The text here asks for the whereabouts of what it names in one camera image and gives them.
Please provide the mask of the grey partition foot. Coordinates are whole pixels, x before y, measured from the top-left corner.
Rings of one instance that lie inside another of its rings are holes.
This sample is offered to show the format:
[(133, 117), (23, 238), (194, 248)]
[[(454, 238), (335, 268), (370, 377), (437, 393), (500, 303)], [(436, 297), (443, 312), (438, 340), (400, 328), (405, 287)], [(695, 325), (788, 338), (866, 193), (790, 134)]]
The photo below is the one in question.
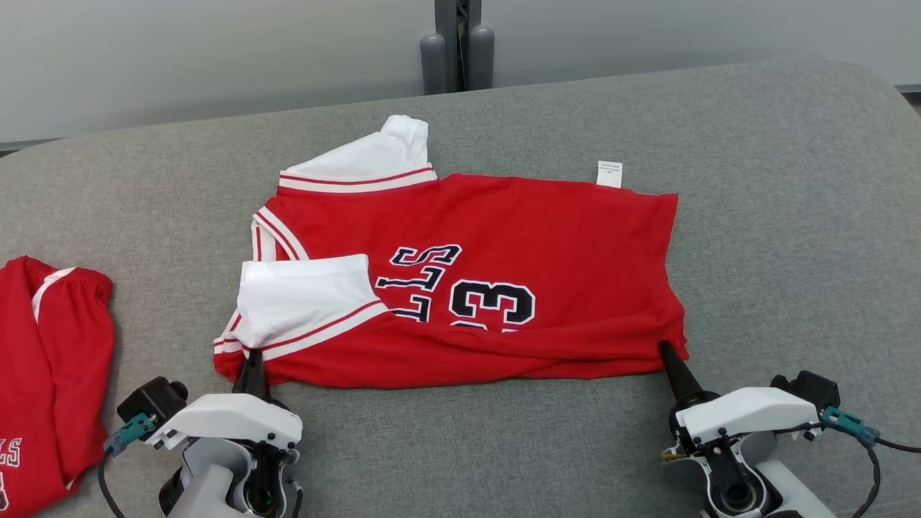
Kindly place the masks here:
[(471, 29), (466, 55), (467, 87), (470, 91), (493, 88), (494, 49), (496, 34), (493, 29), (484, 25)]
[(448, 92), (447, 47), (440, 34), (428, 34), (419, 42), (425, 96)]

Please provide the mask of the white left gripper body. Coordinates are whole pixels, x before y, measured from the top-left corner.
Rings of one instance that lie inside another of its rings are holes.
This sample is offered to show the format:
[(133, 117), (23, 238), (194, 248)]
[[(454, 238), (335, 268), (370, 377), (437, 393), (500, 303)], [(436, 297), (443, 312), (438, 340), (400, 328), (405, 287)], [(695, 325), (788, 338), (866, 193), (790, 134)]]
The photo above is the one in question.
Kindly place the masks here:
[(148, 445), (180, 448), (182, 464), (159, 492), (165, 518), (300, 518), (294, 479), (300, 417), (249, 394), (210, 394), (155, 430)]

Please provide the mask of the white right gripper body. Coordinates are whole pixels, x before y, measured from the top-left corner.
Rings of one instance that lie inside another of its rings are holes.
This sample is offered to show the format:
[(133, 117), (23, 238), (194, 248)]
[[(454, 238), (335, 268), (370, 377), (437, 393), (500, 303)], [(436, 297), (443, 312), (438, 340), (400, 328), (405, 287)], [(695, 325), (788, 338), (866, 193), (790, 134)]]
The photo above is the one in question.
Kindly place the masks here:
[(661, 469), (702, 496), (695, 518), (822, 518), (822, 502), (773, 459), (773, 430), (818, 423), (814, 404), (779, 388), (747, 387), (703, 404), (674, 404), (676, 445)]

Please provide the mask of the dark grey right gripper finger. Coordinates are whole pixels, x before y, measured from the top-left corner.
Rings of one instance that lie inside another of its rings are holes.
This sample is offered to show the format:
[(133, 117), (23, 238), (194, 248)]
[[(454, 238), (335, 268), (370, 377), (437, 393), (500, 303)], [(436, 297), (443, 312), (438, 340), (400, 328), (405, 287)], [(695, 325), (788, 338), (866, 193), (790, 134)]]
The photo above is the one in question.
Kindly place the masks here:
[(720, 398), (720, 394), (700, 386), (670, 341), (659, 342), (658, 350), (676, 404), (703, 404)]

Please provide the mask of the red Bulls jersey white sleeves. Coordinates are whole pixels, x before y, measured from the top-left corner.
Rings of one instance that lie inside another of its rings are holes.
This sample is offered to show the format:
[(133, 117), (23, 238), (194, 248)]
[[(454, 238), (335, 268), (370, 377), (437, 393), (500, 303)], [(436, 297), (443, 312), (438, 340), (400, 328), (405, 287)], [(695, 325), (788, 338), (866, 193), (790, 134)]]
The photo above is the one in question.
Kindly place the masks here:
[(251, 219), (228, 380), (418, 389), (655, 373), (687, 360), (666, 257), (677, 194), (455, 173), (404, 115), (279, 174)]

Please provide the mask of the grey partition base rail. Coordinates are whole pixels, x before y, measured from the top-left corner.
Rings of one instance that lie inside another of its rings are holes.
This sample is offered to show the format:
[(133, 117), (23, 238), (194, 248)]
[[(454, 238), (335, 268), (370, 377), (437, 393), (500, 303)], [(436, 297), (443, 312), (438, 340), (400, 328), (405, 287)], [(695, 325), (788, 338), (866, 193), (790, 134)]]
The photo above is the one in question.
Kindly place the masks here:
[(25, 141), (0, 143), (0, 156), (11, 154), (11, 153), (14, 153), (20, 150), (27, 150), (27, 148), (36, 147), (36, 145), (41, 145), (45, 143), (55, 142), (57, 140), (60, 140), (60, 138), (32, 139), (32, 140), (25, 140)]

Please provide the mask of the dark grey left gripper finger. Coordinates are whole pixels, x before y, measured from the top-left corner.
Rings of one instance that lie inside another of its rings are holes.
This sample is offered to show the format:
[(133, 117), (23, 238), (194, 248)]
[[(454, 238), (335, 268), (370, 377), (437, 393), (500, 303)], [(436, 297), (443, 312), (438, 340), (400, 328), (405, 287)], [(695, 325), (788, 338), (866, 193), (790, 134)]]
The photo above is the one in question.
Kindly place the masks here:
[(262, 350), (250, 350), (241, 364), (234, 383), (235, 394), (249, 394), (256, 398), (271, 398), (270, 384), (266, 375)]

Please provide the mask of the red Bulls shorts white stripe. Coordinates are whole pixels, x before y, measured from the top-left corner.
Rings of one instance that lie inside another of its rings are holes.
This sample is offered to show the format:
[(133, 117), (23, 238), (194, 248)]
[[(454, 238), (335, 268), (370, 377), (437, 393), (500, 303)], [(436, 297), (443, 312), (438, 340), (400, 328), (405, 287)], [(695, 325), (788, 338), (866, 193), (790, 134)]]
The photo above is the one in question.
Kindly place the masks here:
[(112, 291), (29, 256), (0, 268), (0, 518), (32, 518), (101, 461)]

